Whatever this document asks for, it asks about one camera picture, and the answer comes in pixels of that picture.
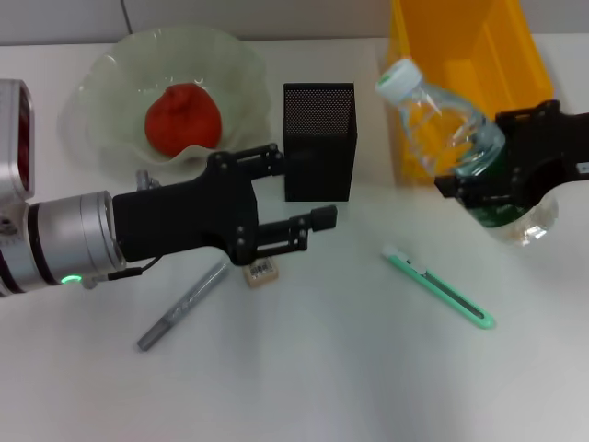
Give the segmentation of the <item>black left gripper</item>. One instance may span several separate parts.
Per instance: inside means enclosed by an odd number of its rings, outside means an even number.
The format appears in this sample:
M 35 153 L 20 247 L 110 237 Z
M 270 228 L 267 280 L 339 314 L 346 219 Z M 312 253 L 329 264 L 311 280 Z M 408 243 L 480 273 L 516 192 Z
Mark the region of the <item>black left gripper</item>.
M 333 229 L 338 209 L 259 225 L 252 180 L 294 176 L 307 161 L 276 144 L 214 154 L 193 180 L 119 194 L 112 207 L 116 239 L 127 262 L 201 247 L 223 251 L 239 266 L 262 258 L 307 250 L 310 232 Z

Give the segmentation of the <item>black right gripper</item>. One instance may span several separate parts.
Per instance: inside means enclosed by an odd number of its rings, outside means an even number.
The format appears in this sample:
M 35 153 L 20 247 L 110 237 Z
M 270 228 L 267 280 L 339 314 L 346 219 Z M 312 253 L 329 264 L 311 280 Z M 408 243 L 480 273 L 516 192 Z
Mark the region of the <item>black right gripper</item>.
M 558 186 L 588 179 L 587 113 L 564 113 L 553 99 L 500 112 L 495 122 L 505 135 L 505 171 L 436 177 L 433 183 L 444 198 L 467 209 L 531 208 Z

